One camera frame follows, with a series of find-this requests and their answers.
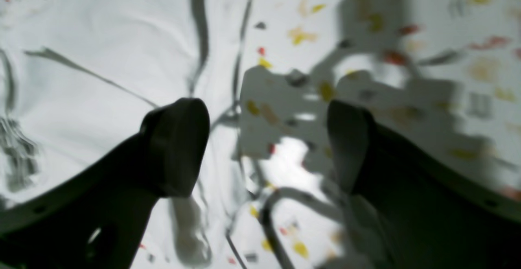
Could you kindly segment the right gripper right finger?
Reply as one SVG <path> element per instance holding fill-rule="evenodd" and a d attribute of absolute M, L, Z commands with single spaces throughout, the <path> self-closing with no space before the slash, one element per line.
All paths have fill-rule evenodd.
<path fill-rule="evenodd" d="M 520 203 L 456 174 L 365 109 L 334 100 L 339 186 L 375 210 L 398 269 L 519 269 Z"/>

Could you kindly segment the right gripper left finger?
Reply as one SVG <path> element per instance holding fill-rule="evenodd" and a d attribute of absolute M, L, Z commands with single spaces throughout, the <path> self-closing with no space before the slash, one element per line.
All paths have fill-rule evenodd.
<path fill-rule="evenodd" d="M 210 134 L 199 98 L 149 112 L 141 130 L 80 174 L 1 213 L 10 269 L 128 269 L 162 197 L 189 197 Z"/>

